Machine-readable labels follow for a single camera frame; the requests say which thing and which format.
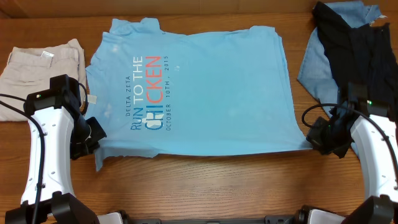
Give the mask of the light blue printed t-shirt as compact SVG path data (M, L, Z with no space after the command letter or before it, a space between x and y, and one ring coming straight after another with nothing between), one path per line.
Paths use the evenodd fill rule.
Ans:
M307 150L282 39L273 27L185 35L112 21L86 69L87 115L108 157L235 156Z

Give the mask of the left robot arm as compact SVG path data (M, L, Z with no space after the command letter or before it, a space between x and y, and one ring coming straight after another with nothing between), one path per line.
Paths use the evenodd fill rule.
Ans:
M24 99L21 115L30 126L29 175L19 208L6 212L7 224L129 223L124 211L96 215L74 194L70 162L99 148L106 133L96 118L80 111L83 85L68 75L50 79L47 90Z

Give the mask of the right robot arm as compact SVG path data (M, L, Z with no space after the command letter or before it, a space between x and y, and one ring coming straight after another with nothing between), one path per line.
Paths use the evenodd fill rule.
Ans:
M365 201L344 217L310 206L294 223L397 223L397 128L390 107L371 100L365 85L349 83L331 103L332 117L310 125L307 141L322 155L345 157L355 144L365 184Z

